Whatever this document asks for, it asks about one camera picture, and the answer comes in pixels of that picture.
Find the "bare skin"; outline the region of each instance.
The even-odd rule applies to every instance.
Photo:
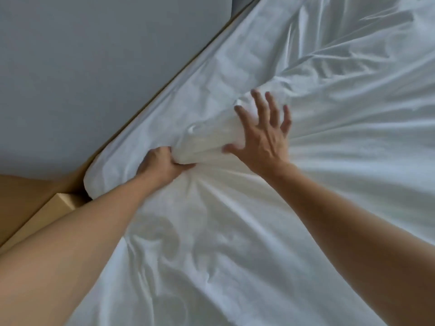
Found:
[[[304,176],[288,158],[291,118],[278,123],[270,93],[251,92],[258,124],[241,106],[245,131],[237,156],[263,177],[299,216],[334,267],[390,326],[435,325],[435,246],[352,204]]]
[[[2,254],[0,325],[63,325],[143,201],[193,166],[175,164],[167,146],[150,150],[133,179]]]
[[[288,108],[253,91],[259,122],[241,106],[243,149],[233,153],[296,212],[335,268],[391,326],[433,325],[435,247],[305,177],[288,159]],[[141,203],[194,165],[169,147],[147,153],[137,175],[0,256],[0,325],[58,326],[90,290]]]

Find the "fitted sheet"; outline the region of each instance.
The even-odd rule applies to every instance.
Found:
[[[383,325],[285,202],[235,157],[232,106],[291,106],[292,161],[435,244],[432,0],[261,0],[85,176],[92,198],[150,148],[198,162],[139,208],[70,325]]]

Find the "mattress cover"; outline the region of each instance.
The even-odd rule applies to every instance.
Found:
[[[220,147],[247,93],[291,106],[291,160],[435,244],[434,0],[260,0],[95,160],[92,198],[150,148],[198,165],[137,211],[69,325],[384,325],[286,203]]]

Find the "wrinkled fabric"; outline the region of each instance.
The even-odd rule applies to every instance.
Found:
[[[433,0],[261,0],[95,160],[92,198],[150,148],[198,165],[137,211],[69,325],[384,325],[264,180],[232,107],[291,106],[291,160],[435,244]]]

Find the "bed sheet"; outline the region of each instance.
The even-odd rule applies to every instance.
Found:
[[[95,198],[149,148],[193,170],[138,210],[70,325],[384,325],[284,201],[220,147],[246,92],[291,105],[293,162],[435,244],[433,0],[261,0],[95,160]]]

